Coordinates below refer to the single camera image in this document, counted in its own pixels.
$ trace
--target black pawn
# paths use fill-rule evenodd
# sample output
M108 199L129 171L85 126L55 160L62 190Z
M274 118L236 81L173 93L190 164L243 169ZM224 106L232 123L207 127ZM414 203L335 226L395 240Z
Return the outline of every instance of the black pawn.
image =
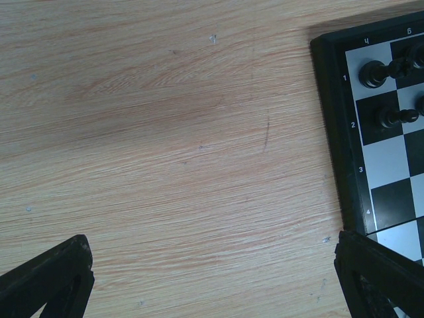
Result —
M389 107L384 107L377 112L377 122L384 128L394 128L401 123L414 123L419 117L415 109L404 109L396 111Z
M424 68L424 43L417 43L407 53L407 57L413 68L422 70Z
M405 59L393 60L389 65L380 61L371 61L359 71L359 81L368 88L378 88L386 82L388 77L404 78L410 72L410 65Z
M415 109L421 116L424 116L424 96L421 96L415 103Z

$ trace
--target wooden table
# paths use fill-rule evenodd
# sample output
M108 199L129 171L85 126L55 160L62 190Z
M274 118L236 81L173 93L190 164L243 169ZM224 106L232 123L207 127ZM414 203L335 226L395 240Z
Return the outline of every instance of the wooden table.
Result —
M86 317L349 317L309 41L403 2L2 1L0 274L83 233Z

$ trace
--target chessboard frame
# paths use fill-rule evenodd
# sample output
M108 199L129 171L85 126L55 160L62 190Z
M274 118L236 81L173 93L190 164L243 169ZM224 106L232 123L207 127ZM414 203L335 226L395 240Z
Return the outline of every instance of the chessboard frame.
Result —
M345 230L362 235L376 230L374 214L367 214L372 201L345 53L421 33L424 11L324 34L311 41Z

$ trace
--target black plastic object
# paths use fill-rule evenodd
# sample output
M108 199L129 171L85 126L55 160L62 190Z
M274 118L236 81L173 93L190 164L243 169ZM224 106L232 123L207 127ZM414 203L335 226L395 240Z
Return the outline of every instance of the black plastic object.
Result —
M85 235L76 235L0 276L0 316L81 318L94 284Z
M415 109L421 116L424 116L424 96L421 96L415 103Z
M380 61L371 61L360 70L359 80L365 87L378 88L386 82L388 77L404 78L410 72L411 65L405 58L393 60L387 66Z
M350 74L346 52L374 44L398 41L405 37L405 45L420 41L424 33L424 12L356 26L323 34L311 41L311 53L325 126L333 160L345 230L363 235L375 233L372 198L364 169L362 140L358 115L352 96L351 82L358 74ZM414 48L414 59L420 61L421 49ZM405 52L392 48L393 59L404 58ZM405 78L395 79L398 89L422 82L422 70L414 69Z
M424 317L424 267L356 232L340 232L334 265L352 318Z
M419 112L415 109L396 111L390 107L383 107L377 112L377 123L384 128L393 128L401 124L414 123L418 120Z
M424 43L413 45L407 55L411 65L419 70L424 68Z

